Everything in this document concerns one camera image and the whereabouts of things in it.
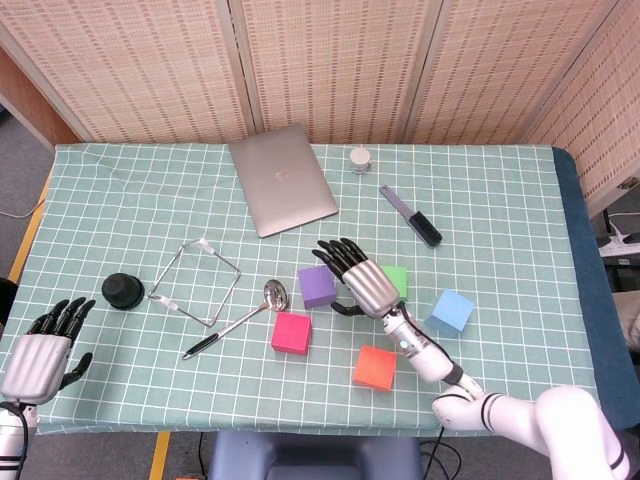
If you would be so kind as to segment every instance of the laptop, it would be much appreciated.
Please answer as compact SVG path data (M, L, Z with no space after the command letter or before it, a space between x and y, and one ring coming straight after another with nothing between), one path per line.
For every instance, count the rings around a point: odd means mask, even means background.
M229 145L259 237L338 213L301 125Z

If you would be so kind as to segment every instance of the pink cube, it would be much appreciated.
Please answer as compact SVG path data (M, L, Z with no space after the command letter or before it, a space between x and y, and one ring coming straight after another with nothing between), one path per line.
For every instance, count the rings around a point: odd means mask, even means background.
M305 315L279 312L271 337L271 346L278 352L306 355L311 338L311 318Z

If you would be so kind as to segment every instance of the orange cube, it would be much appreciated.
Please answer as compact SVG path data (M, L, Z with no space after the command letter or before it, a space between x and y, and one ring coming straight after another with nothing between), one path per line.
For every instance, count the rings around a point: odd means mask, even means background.
M363 345L358 355L353 383L388 392L395 372L395 353Z

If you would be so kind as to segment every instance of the floor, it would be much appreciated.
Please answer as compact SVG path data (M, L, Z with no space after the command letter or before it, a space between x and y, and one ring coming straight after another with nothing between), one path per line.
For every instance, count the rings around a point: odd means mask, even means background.
M0 114L0 210L22 214L37 202L46 181L53 152L48 151L7 112ZM615 211L640 210L640 187L624 197ZM7 276L27 227L28 219L0 216L0 276ZM640 232L640 217L616 221L623 233ZM594 222L598 235L604 234L600 220ZM638 441L621 434L633 452L633 470L640 468ZM149 477L156 435L146 433L77 434L36 437L30 448L22 479L92 480L104 478L142 479ZM173 433L164 470L165 479L200 472L197 433ZM208 468L215 434L206 434L203 457ZM462 455L459 480L551 478L549 462L543 456L502 438L454 438L448 440ZM438 457L453 473L456 460L446 450ZM429 478L445 477L434 465Z

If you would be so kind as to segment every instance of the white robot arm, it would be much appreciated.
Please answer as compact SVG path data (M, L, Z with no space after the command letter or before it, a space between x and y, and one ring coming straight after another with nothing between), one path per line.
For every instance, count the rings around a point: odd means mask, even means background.
M433 339L418 328L391 281L352 241L319 241L313 250L342 281L357 305L332 307L343 315L381 319L384 331L427 382L450 387L433 402L443 426L489 430L551 461L555 480L627 478L629 459L595 400L574 386L551 388L535 403L485 393Z
M0 480L19 479L29 440L36 433L37 406L79 380L93 355L85 353L78 366L65 373L71 348L95 301L80 297L58 302L36 319L20 337L9 358L0 394Z

